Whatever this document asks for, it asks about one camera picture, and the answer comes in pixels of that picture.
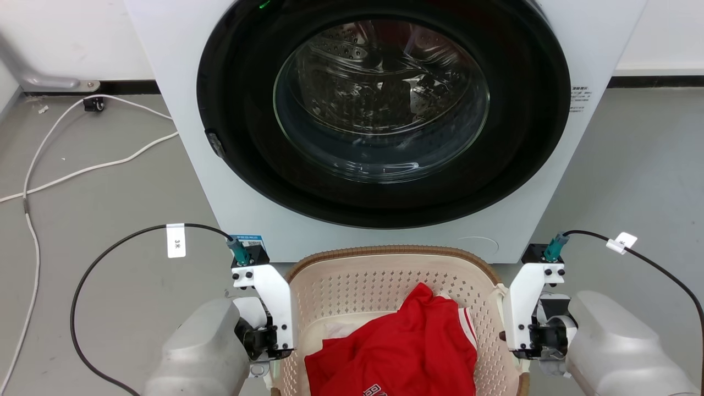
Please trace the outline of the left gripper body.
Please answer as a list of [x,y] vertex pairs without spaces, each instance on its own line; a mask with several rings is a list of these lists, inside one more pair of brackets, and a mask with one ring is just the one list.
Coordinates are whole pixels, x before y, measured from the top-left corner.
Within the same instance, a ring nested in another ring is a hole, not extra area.
[[239,311],[239,320],[234,329],[243,344],[250,362],[286,359],[295,349],[295,343],[284,340],[279,331],[290,330],[287,324],[274,324],[273,316],[260,298],[245,296],[234,299]]

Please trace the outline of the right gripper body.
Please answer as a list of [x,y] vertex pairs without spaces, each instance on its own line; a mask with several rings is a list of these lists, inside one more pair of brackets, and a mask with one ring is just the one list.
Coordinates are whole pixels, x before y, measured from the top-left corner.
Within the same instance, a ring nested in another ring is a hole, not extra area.
[[564,360],[571,341],[578,333],[578,324],[569,311],[571,298],[556,293],[543,293],[531,316],[528,359]]

